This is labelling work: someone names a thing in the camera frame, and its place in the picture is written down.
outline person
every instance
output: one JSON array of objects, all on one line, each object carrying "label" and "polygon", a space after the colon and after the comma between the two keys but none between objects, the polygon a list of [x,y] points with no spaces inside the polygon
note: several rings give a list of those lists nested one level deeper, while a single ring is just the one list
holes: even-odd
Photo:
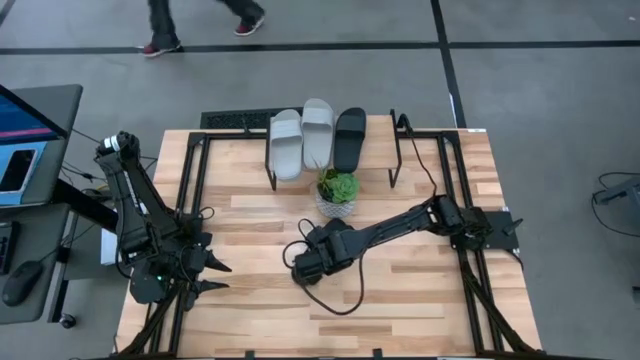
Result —
[{"label": "person", "polygon": [[[141,47],[146,57],[156,57],[168,52],[182,50],[176,28],[171,18],[169,0],[147,0],[149,4],[149,21],[153,37],[151,43]],[[264,22],[265,11],[253,0],[218,0],[240,17],[240,25],[234,33],[238,36],[249,36],[256,32]]]}]

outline red sneaker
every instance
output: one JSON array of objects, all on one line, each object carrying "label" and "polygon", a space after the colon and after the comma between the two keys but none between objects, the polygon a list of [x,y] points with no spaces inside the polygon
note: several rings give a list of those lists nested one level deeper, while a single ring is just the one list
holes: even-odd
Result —
[{"label": "red sneaker", "polygon": [[258,21],[256,21],[256,23],[253,25],[247,25],[244,22],[240,22],[240,25],[238,25],[238,27],[233,33],[238,36],[249,36],[254,32],[256,32],[256,30],[258,30],[260,26],[262,26],[263,22],[264,22],[264,15],[262,15],[260,19],[258,19]]},{"label": "red sneaker", "polygon": [[142,55],[144,55],[144,57],[154,58],[169,52],[180,52],[182,50],[182,45],[178,44],[178,46],[170,49],[158,49],[157,47],[149,44],[141,46],[139,49],[142,50]]}]

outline white plant pot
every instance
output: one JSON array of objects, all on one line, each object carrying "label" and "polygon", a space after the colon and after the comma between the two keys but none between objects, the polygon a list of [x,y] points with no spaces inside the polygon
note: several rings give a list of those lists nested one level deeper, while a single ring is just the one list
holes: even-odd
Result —
[{"label": "white plant pot", "polygon": [[316,190],[316,205],[318,205],[318,210],[320,210],[322,215],[331,219],[339,219],[349,216],[349,214],[353,212],[356,202],[354,200],[344,204],[334,204],[323,199]]}]

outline slipper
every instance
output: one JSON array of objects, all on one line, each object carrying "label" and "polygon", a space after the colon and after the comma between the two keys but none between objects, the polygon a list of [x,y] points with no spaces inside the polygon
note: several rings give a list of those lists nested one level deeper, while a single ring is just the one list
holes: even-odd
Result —
[{"label": "slipper", "polygon": [[302,110],[304,166],[324,169],[331,161],[333,147],[333,109],[324,100],[309,99]]},{"label": "slipper", "polygon": [[351,108],[340,114],[333,145],[333,167],[338,172],[352,173],[358,168],[366,130],[367,114],[363,109]]},{"label": "slipper", "polygon": [[280,180],[295,180],[302,172],[300,115],[292,109],[271,118],[269,129],[273,171]]}]

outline computer mouse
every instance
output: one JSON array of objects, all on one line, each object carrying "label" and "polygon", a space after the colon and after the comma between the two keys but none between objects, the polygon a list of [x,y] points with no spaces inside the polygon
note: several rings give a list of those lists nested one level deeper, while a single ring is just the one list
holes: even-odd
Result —
[{"label": "computer mouse", "polygon": [[39,261],[25,261],[9,275],[2,289],[2,302],[7,306],[20,305],[29,296],[42,274]]}]

